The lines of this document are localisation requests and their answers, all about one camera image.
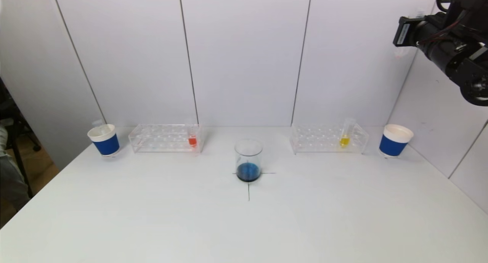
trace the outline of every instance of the glass beaker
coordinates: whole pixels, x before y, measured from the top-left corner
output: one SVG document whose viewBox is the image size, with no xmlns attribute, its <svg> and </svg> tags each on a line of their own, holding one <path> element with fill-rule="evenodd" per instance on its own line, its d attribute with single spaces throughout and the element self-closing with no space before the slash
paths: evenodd
<svg viewBox="0 0 488 263">
<path fill-rule="evenodd" d="M 261 175 L 261 152 L 263 145 L 253 139 L 237 141 L 234 147 L 236 151 L 236 175 L 244 182 L 252 182 Z"/>
</svg>

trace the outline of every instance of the white paper cup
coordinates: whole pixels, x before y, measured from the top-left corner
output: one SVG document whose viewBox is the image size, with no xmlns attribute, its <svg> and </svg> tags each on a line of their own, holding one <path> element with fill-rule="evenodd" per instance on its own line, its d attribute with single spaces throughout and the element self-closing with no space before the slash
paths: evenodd
<svg viewBox="0 0 488 263">
<path fill-rule="evenodd" d="M 115 126 L 112 124 L 95 127 L 88 132 L 88 136 L 103 156 L 114 155 L 120 149 Z"/>
<path fill-rule="evenodd" d="M 406 127 L 388 124 L 383 131 L 380 151 L 387 157 L 397 157 L 412 138 L 413 132 Z"/>
</svg>

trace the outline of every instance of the blue liquid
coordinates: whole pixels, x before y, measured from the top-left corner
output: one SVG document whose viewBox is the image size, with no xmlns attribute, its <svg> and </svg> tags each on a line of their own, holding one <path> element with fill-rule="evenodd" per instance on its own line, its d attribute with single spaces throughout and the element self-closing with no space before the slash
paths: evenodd
<svg viewBox="0 0 488 263">
<path fill-rule="evenodd" d="M 237 167 L 237 177 L 244 182 L 252 182 L 261 175 L 261 171 L 256 164 L 242 163 Z"/>
</svg>

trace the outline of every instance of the test tube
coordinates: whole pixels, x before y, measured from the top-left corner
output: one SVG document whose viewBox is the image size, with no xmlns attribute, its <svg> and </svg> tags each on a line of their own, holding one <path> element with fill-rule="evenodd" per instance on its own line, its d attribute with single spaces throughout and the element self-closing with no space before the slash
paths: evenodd
<svg viewBox="0 0 488 263">
<path fill-rule="evenodd" d="M 186 132 L 188 133 L 188 143 L 192 148 L 197 147 L 197 129 L 195 126 L 190 125 L 186 128 Z"/>
<path fill-rule="evenodd" d="M 352 118 L 345 119 L 344 127 L 342 128 L 342 134 L 340 135 L 340 147 L 345 149 L 347 145 L 349 145 L 349 141 L 351 139 L 352 131 L 354 129 L 354 125 L 356 124 L 356 120 Z"/>
</svg>

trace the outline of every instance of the cup rim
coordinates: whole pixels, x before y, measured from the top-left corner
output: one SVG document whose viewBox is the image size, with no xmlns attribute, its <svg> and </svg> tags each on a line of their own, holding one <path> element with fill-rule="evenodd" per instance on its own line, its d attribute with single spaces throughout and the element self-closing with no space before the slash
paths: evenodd
<svg viewBox="0 0 488 263">
<path fill-rule="evenodd" d="M 113 131 L 115 130 L 115 125 L 112 125 L 112 124 L 105 124 L 107 125 L 109 128 L 110 128 L 110 132 L 106 133 L 106 134 L 103 134 L 103 135 L 99 135 L 99 136 L 94 136 L 94 135 L 90 135 L 90 133 L 96 129 L 97 127 L 93 127 L 92 129 L 90 129 L 87 133 L 87 136 L 89 138 L 101 138 L 101 137 L 104 137 L 104 136 L 108 136 L 109 134 L 112 134 Z"/>
<path fill-rule="evenodd" d="M 243 153 L 241 153 L 241 152 L 239 152 L 239 151 L 237 150 L 237 144 L 239 144 L 239 142 L 241 142 L 241 141 L 253 141 L 253 142 L 255 142 L 255 143 L 258 143 L 258 145 L 261 147 L 261 150 L 259 150 L 259 152 L 257 152 L 256 154 L 253 154 L 253 155 L 245 155 L 245 154 L 243 154 Z M 252 157 L 252 156 L 256 156 L 256 155 L 260 154 L 260 153 L 263 151 L 263 143 L 261 143 L 261 141 L 258 141 L 258 140 L 256 140 L 256 139 L 252 139 L 252 138 L 243 138 L 243 139 L 239 139 L 239 140 L 237 140 L 236 144 L 234 145 L 234 151 L 235 151 L 236 153 L 238 153 L 239 155 L 242 155 L 242 156 L 245 156 L 245 157 Z"/>
<path fill-rule="evenodd" d="M 401 131 L 404 131 L 405 133 L 407 133 L 409 136 L 410 136 L 410 139 L 413 138 L 414 134 L 413 134 L 413 131 L 411 131 L 410 129 L 404 127 L 404 126 L 401 126 L 401 125 L 397 125 L 397 124 L 387 124 L 385 126 L 385 130 L 389 131 L 390 133 L 392 133 L 392 131 L 390 131 L 390 128 L 397 128 Z"/>
</svg>

